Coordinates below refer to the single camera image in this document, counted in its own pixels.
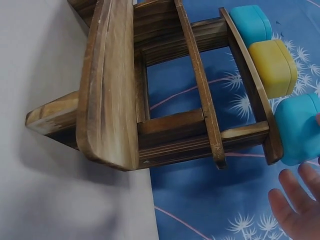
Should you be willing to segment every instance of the plastic container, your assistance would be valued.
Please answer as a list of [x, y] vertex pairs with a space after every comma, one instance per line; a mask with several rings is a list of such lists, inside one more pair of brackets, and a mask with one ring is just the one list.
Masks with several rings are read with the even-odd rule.
[[320, 126], [316, 115], [320, 100], [314, 93], [286, 98], [275, 111], [284, 155], [281, 161], [293, 166], [320, 157]]
[[247, 48], [252, 43], [271, 39], [271, 24], [258, 5], [235, 7], [229, 15]]

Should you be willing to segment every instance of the wooden slat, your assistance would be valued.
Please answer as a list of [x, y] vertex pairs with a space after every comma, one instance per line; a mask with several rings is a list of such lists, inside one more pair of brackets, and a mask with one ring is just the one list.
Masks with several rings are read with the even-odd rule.
[[[221, 132], [225, 152], [262, 144], [269, 132], [267, 121], [228, 129]], [[208, 135], [184, 138], [157, 147], [142, 149], [139, 168], [150, 168], [212, 155]]]
[[268, 102], [264, 86], [245, 43], [229, 14], [224, 8], [220, 8], [219, 12], [227, 23], [230, 49], [242, 77], [255, 120], [257, 122], [267, 120], [269, 124], [270, 131], [263, 143], [263, 149], [267, 163], [269, 165], [274, 164], [282, 158], [284, 151], [277, 123]]
[[139, 165], [133, 37], [133, 1], [98, 1], [76, 118], [80, 151], [90, 160], [125, 170]]
[[145, 57], [142, 52], [134, 58], [136, 122], [150, 119], [148, 76]]
[[172, 0], [154, 0], [134, 6], [134, 43], [181, 31]]
[[182, 4], [182, 0], [174, 0], [174, 3], [180, 18], [184, 37], [194, 69], [213, 159], [218, 168], [225, 168], [227, 164], [217, 122], [217, 116], [195, 36], [192, 32], [192, 28], [190, 26], [185, 8]]
[[[191, 28], [200, 52], [228, 46], [226, 21], [221, 17], [191, 23]], [[136, 42], [134, 49], [135, 52], [143, 51], [147, 66], [189, 55], [182, 28]]]
[[207, 133], [202, 109], [138, 123], [139, 149]]
[[78, 107], [78, 92], [74, 91], [29, 112], [25, 126], [48, 135], [74, 126]]

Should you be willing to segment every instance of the toy block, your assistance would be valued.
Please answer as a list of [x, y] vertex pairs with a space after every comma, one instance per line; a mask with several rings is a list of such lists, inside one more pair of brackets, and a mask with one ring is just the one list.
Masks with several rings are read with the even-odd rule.
[[271, 39], [271, 24], [258, 5], [238, 6], [230, 11], [245, 46]]
[[298, 78], [297, 67], [280, 39], [255, 42], [248, 51], [269, 99], [293, 92]]
[[[79, 91], [28, 113], [28, 128], [122, 171], [209, 156], [225, 168], [225, 153], [256, 145], [269, 165], [283, 156], [261, 79], [224, 8], [220, 17], [190, 23], [181, 0], [110, 4], [97, 1], [92, 14], [80, 12], [90, 30]], [[200, 52], [227, 46], [256, 123], [220, 131]], [[201, 108], [150, 119], [147, 67], [188, 55]]]
[[320, 157], [320, 126], [316, 115], [320, 100], [315, 93], [286, 98], [275, 111], [284, 155], [281, 161], [293, 166]]

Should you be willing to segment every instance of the tablecloth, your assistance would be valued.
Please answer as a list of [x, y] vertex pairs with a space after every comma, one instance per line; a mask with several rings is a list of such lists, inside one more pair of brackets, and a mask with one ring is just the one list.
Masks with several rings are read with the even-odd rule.
[[[257, 4], [298, 69], [292, 96], [320, 96], [320, 0], [184, 0], [190, 22]], [[220, 130], [254, 123], [241, 76], [228, 47], [201, 53]], [[151, 117], [201, 107], [190, 57], [147, 69]], [[283, 98], [271, 99], [272, 110]], [[317, 160], [310, 163], [320, 171]], [[280, 188], [281, 162], [266, 164], [261, 146], [229, 153], [228, 168], [211, 157], [150, 169], [160, 240], [286, 240], [272, 215], [268, 191]], [[297, 174], [297, 167], [290, 167]]]

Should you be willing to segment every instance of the white wall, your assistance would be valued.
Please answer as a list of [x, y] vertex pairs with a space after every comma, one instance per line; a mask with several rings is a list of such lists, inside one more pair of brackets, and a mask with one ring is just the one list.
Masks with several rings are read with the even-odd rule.
[[1, 240], [158, 239], [147, 170], [89, 162], [24, 126], [79, 88], [87, 31], [67, 0], [1, 2]]

